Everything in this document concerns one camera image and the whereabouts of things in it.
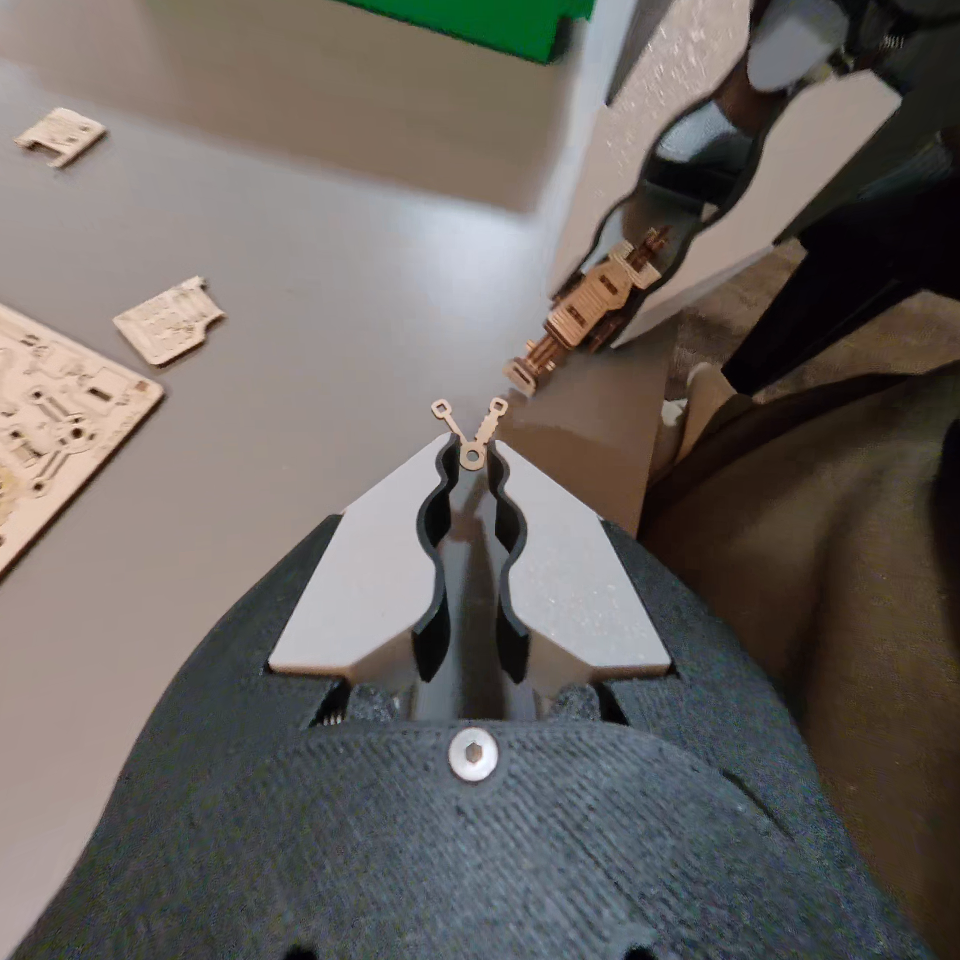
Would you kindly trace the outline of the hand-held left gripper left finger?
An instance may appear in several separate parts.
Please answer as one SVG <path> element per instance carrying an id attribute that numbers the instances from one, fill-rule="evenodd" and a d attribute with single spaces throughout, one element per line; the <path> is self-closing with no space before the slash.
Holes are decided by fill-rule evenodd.
<path id="1" fill-rule="evenodd" d="M 273 673 L 428 683 L 450 648 L 439 545 L 458 440 L 442 434 L 349 504 L 268 659 Z"/>

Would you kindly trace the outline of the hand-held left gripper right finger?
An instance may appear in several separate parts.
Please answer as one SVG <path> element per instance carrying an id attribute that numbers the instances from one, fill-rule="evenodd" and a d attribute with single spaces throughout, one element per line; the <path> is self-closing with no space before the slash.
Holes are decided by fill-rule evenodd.
<path id="1" fill-rule="evenodd" d="M 494 534 L 506 551 L 495 637 L 517 685 L 661 677 L 666 650 L 592 508 L 502 441 L 487 453 Z"/>

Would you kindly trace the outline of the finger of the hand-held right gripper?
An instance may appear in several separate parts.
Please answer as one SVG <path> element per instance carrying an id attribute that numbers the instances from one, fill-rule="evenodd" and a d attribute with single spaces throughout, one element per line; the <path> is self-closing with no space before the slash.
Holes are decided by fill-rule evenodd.
<path id="1" fill-rule="evenodd" d="M 610 346 L 625 346 L 766 257 L 902 100 L 869 70 L 801 90 L 766 134 L 743 193 L 692 236 Z"/>
<path id="2" fill-rule="evenodd" d="M 730 74 L 745 52 L 749 1 L 637 4 L 616 74 L 598 108 L 558 236 L 549 291 L 556 293 L 592 254 L 610 215 L 640 186 L 661 136 Z"/>

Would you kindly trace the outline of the small angled wooden link piece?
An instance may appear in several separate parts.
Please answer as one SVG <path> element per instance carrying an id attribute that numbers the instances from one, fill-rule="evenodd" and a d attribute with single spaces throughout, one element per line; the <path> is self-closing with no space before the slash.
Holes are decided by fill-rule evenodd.
<path id="1" fill-rule="evenodd" d="M 505 399 L 499 396 L 492 398 L 475 436 L 468 438 L 454 420 L 450 402 L 446 399 L 437 399 L 431 404 L 431 412 L 435 419 L 444 423 L 448 431 L 459 440 L 460 464 L 469 472 L 478 472 L 484 468 L 489 443 L 494 438 L 499 422 L 508 409 L 509 403 Z"/>

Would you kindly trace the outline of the partly built wooden model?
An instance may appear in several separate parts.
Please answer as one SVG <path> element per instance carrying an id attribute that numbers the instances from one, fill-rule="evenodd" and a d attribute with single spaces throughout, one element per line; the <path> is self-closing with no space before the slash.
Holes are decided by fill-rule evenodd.
<path id="1" fill-rule="evenodd" d="M 569 354 L 580 348 L 593 354 L 609 342 L 626 323 L 627 307 L 661 278 L 654 261 L 669 232 L 668 225 L 649 229 L 638 246 L 621 240 L 578 271 L 552 303 L 543 335 L 504 367 L 511 385 L 531 398 Z"/>

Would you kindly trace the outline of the grey desk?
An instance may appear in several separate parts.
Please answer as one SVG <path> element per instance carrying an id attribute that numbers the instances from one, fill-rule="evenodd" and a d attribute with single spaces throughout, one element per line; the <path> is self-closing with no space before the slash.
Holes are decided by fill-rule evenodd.
<path id="1" fill-rule="evenodd" d="M 634 2 L 538 65 L 339 2 L 2 2 L 2 304 L 165 391 L 2 581 L 2 958 L 151 710 L 326 516 L 472 433 L 537 335 Z M 14 138 L 54 109 L 75 162 Z M 201 277 L 167 366 L 113 318 Z"/>

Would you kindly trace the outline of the green plastic bin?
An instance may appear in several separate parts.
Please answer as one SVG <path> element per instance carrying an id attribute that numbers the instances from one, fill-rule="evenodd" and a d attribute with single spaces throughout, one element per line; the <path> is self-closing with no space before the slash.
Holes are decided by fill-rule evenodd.
<path id="1" fill-rule="evenodd" d="M 350 1 L 350 6 L 526 62 L 548 65 L 594 1 Z"/>

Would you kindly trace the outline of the small slotted wooden piece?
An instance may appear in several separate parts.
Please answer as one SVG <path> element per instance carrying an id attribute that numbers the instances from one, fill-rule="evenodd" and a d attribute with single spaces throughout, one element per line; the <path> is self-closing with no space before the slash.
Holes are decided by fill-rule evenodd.
<path id="1" fill-rule="evenodd" d="M 150 366 L 162 368 L 206 342 L 226 318 L 198 275 L 175 284 L 112 319 L 114 328 Z"/>

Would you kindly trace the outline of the wooden puzzle sheet rectangular window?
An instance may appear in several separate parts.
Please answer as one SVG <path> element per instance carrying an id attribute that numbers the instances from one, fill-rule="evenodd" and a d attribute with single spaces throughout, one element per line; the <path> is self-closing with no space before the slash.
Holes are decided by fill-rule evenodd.
<path id="1" fill-rule="evenodd" d="M 1 306 L 1 574 L 162 403 L 162 386 Z"/>

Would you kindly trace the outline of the small notched wooden piece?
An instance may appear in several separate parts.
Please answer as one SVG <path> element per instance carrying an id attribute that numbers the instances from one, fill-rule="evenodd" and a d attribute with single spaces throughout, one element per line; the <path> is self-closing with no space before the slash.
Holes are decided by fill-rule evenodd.
<path id="1" fill-rule="evenodd" d="M 106 137 L 108 129 L 87 116 L 57 107 L 13 138 L 25 151 L 41 150 L 50 156 L 48 166 L 63 169 L 76 162 Z"/>

